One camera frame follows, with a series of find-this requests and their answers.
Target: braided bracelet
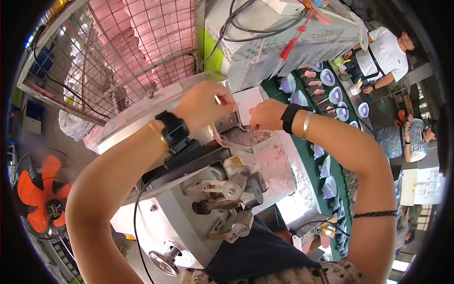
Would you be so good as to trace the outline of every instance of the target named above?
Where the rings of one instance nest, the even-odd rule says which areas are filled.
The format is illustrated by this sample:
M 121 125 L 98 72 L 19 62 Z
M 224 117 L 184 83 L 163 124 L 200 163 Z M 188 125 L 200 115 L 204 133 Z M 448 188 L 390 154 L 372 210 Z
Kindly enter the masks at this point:
M 364 213 L 364 214 L 355 214 L 353 218 L 359 218 L 359 217 L 378 217 L 378 216 L 394 216 L 397 217 L 396 211 L 391 210 L 391 211 L 379 211 L 379 212 L 369 212 L 369 213 Z

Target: man in white t-shirt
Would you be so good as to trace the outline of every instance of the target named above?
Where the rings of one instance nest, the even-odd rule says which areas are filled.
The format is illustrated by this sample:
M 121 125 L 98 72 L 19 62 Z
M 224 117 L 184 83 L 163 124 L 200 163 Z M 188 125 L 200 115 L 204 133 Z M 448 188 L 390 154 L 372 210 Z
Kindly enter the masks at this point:
M 351 58 L 345 64 L 346 72 L 352 75 L 355 84 L 361 78 L 366 94 L 394 80 L 399 81 L 408 71 L 405 51 L 415 49 L 406 32 L 397 38 L 385 27 L 370 31 L 368 39 L 369 50 L 361 50 L 357 44 L 344 55 L 345 59 Z

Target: dark blue apron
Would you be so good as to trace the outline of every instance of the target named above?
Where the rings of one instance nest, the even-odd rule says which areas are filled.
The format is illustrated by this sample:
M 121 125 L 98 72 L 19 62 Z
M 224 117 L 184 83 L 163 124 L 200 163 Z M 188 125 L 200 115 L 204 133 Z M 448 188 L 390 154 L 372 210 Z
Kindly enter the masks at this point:
M 217 284 L 225 284 L 298 267 L 321 268 L 255 216 L 250 234 L 233 244 L 222 242 L 205 273 Z

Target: metal grid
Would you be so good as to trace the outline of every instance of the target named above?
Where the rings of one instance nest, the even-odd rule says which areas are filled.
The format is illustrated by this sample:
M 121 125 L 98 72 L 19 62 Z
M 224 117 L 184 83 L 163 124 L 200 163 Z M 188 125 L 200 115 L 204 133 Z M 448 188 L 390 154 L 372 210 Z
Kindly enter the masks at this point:
M 31 51 L 18 87 L 103 125 L 132 103 L 195 73 L 195 2 L 75 0 L 54 21 L 56 30 L 41 35 L 38 64 Z

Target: wire mesh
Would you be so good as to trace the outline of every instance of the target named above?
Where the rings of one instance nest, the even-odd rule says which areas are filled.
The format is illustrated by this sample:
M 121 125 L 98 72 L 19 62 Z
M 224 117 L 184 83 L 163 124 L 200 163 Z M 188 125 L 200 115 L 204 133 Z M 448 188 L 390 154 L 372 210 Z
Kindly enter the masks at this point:
M 195 0 L 90 0 L 50 37 L 27 80 L 82 114 L 112 118 L 195 74 L 195 6 Z

